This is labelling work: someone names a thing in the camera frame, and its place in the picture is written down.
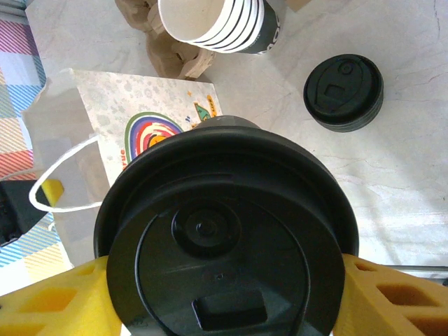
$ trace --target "paper bag handle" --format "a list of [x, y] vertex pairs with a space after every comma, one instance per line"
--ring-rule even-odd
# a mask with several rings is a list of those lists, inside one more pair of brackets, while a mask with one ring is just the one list
[[78, 145], [74, 146], [73, 148], [69, 149], [59, 159], [57, 159], [57, 161], [55, 163], [53, 163], [50, 166], [50, 168], [48, 168], [42, 174], [41, 177], [38, 178], [38, 180], [35, 182], [35, 184], [31, 188], [31, 190], [29, 191], [29, 196], [28, 196], [29, 201], [31, 202], [31, 204], [33, 204], [33, 206], [36, 209], [46, 211], [46, 212], [53, 212], [54, 214], [64, 214], [67, 212], [75, 212], [75, 211], [80, 211], [80, 210], [97, 208], [101, 205], [101, 202], [95, 202], [95, 203], [91, 203], [91, 204], [87, 204], [87, 205], [68, 206], [66, 208], [55, 208], [55, 207], [48, 206], [46, 204], [42, 204], [42, 203], [38, 202], [38, 200], [36, 198], [37, 191], [42, 186], [42, 183], [45, 182], [46, 179], [48, 179], [48, 177], [51, 175], [51, 173], [53, 173], [56, 170], [56, 168], [58, 168], [64, 161], [68, 160], [69, 158], [71, 158], [72, 156], [77, 154], [77, 152], [79, 152], [84, 147], [87, 147], [90, 144], [98, 142], [98, 139], [99, 139], [99, 135], [94, 135], [93, 137], [89, 138], [88, 140], [85, 140], [85, 141], [79, 143]]

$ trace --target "paper bag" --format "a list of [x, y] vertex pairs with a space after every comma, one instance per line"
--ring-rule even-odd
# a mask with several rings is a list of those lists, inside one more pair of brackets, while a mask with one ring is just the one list
[[[62, 154], [98, 134], [51, 174], [64, 186], [57, 207], [103, 200], [136, 156], [167, 137], [221, 115], [212, 84], [145, 76], [66, 70], [49, 78], [23, 119], [34, 149], [34, 166], [49, 168]], [[54, 213], [70, 261], [94, 258], [98, 208]]]

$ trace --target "black object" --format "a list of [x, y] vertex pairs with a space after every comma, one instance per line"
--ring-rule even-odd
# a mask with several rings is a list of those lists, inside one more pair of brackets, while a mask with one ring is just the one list
[[252, 125], [212, 118], [168, 138], [106, 196], [94, 249], [133, 335], [332, 330], [341, 251], [358, 253], [353, 211], [314, 156]]
[[[29, 202], [28, 194], [36, 181], [0, 182], [0, 246], [12, 243], [30, 231], [47, 213]], [[36, 198], [49, 205], [39, 188]]]
[[340, 55], [312, 71], [303, 96], [318, 123], [335, 132], [351, 132], [377, 116], [383, 92], [382, 75], [372, 61], [358, 55]]

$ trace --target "stacked paper cups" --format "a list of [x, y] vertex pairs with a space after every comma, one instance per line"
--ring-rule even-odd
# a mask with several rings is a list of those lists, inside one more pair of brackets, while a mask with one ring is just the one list
[[218, 53], [265, 53], [280, 34], [266, 0], [159, 0], [159, 12], [176, 40]]

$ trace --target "white marble table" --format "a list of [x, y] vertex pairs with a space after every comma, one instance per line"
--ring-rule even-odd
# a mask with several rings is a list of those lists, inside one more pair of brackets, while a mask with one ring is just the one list
[[[346, 192], [360, 256], [377, 263], [448, 265], [448, 3], [313, 0], [283, 18], [266, 55], [219, 55], [206, 77], [223, 112], [248, 118], [317, 156]], [[27, 15], [49, 76], [74, 67], [155, 75], [144, 35], [113, 0], [34, 0]], [[356, 53], [384, 75], [377, 118], [348, 134], [322, 128], [302, 91], [329, 57]]]

